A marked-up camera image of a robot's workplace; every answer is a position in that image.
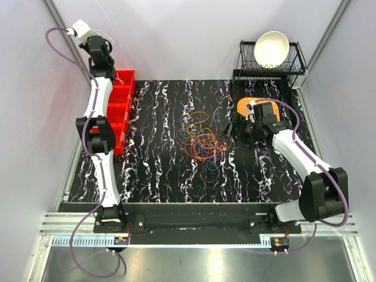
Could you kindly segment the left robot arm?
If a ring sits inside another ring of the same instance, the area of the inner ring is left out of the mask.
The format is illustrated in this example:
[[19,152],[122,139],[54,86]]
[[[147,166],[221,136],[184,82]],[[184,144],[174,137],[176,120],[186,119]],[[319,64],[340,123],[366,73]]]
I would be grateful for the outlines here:
[[95,207],[96,225],[119,233],[126,228],[127,218],[113,168],[116,136],[106,116],[115,80],[115,62],[111,43],[99,35],[91,35],[79,45],[89,54],[91,92],[83,117],[76,119],[76,128],[85,153],[95,167],[99,203]]

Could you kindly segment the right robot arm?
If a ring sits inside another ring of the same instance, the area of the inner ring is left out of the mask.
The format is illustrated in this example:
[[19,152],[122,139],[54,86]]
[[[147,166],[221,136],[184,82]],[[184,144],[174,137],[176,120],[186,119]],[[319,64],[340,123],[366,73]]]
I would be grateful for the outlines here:
[[298,173],[303,188],[297,200],[274,207],[267,218],[268,229],[283,231],[291,221],[321,222],[341,227],[349,217],[348,175],[334,168],[299,138],[299,123],[280,119],[282,102],[268,98],[242,98],[237,102],[235,120],[224,131],[246,146],[263,140],[278,151]]

